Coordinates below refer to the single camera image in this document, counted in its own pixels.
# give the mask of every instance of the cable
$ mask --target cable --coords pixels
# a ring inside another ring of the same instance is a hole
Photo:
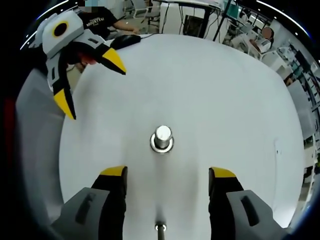
[[[184,23],[183,23],[183,19],[184,19],[184,10],[182,6],[178,6],[179,7],[179,12],[180,12],[180,19],[181,19],[181,24],[180,24],[180,28],[179,28],[179,34],[181,32],[181,27],[183,25],[183,28],[185,27]]]
[[[168,10],[169,10],[169,6],[170,6],[170,3],[168,3],[168,6],[166,7],[165,15],[164,15],[164,18],[163,18],[163,25],[162,25],[162,30],[161,30],[162,34],[164,33],[164,27],[165,27],[165,24],[166,24],[166,21],[167,21],[167,13],[168,13]]]
[[[147,38],[150,38],[151,36],[156,35],[156,34],[160,34],[160,33],[157,33],[157,32],[156,33],[152,33],[149,36],[142,37],[141,39],[147,39]]]

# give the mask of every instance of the black mouse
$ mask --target black mouse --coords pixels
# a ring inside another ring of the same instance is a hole
[[[133,44],[140,43],[141,37],[138,35],[122,35],[116,37],[110,44],[110,47],[118,50]]]

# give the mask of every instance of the black t-shirt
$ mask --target black t-shirt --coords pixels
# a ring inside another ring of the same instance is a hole
[[[101,36],[103,39],[106,39],[110,34],[108,27],[118,21],[111,11],[105,7],[99,7],[96,12],[81,11],[78,16],[83,21],[84,29],[90,29],[91,32]]]

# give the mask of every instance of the white wall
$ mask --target white wall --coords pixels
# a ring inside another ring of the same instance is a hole
[[[289,32],[280,22],[273,20],[270,27],[274,31],[274,43],[275,48],[280,47],[285,42],[290,41],[290,43],[297,49],[300,50],[305,59],[309,64],[315,62],[310,52],[305,48],[305,46],[296,38],[294,34]]]

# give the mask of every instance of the metal rod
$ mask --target metal rod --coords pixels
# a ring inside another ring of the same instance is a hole
[[[215,40],[217,39],[218,33],[220,32],[221,26],[222,26],[222,24],[224,23],[224,20],[225,20],[225,18],[226,18],[227,12],[228,12],[228,10],[229,10],[230,4],[231,4],[231,0],[228,0],[228,3],[226,4],[225,9],[224,9],[224,11],[223,11],[223,13],[222,13],[221,22],[220,22],[220,24],[219,24],[219,26],[218,26],[218,29],[217,29],[216,32],[215,32],[213,41],[215,41]]]
[[[158,225],[158,240],[165,240],[165,228],[162,224]]]

